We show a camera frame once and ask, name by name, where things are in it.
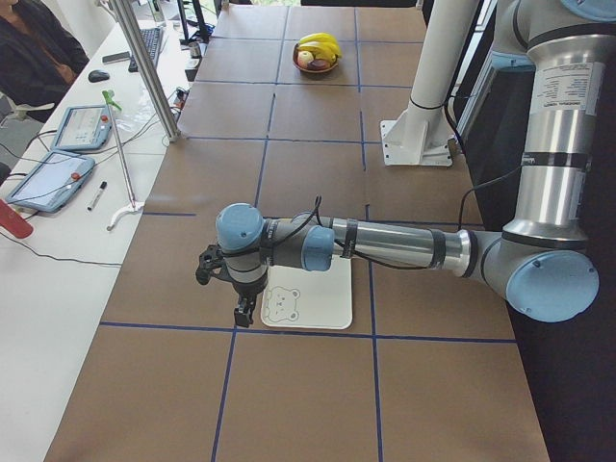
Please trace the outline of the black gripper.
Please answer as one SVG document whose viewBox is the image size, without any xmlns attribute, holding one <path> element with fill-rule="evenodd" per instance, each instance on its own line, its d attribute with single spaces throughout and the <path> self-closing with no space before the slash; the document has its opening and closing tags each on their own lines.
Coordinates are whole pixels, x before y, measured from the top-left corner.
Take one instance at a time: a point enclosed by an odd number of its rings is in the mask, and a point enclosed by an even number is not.
<svg viewBox="0 0 616 462">
<path fill-rule="evenodd" d="M 239 296 L 239 302 L 234 309 L 234 320 L 238 327 L 249 327 L 253 324 L 253 312 L 255 309 L 255 300 L 260 293 L 266 288 L 266 278 L 261 277 L 258 280 L 251 282 L 233 282 L 234 290 Z"/>
</svg>

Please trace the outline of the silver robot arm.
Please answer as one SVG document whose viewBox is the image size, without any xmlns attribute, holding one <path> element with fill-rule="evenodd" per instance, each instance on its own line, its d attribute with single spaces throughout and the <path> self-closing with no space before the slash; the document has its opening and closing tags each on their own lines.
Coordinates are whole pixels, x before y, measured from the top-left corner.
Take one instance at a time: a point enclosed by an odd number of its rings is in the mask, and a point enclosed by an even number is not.
<svg viewBox="0 0 616 462">
<path fill-rule="evenodd" d="M 450 270 L 490 287 L 534 320 L 575 317 L 594 301 L 600 277 L 578 224 L 591 164 L 606 63 L 615 51 L 611 1 L 501 1 L 493 56 L 534 71 L 514 218 L 500 232 L 453 233 L 317 213 L 266 219 L 245 203 L 217 217 L 217 242 L 197 278 L 238 293 L 235 323 L 247 327 L 272 266 L 328 270 L 334 256 L 397 270 Z"/>
</svg>

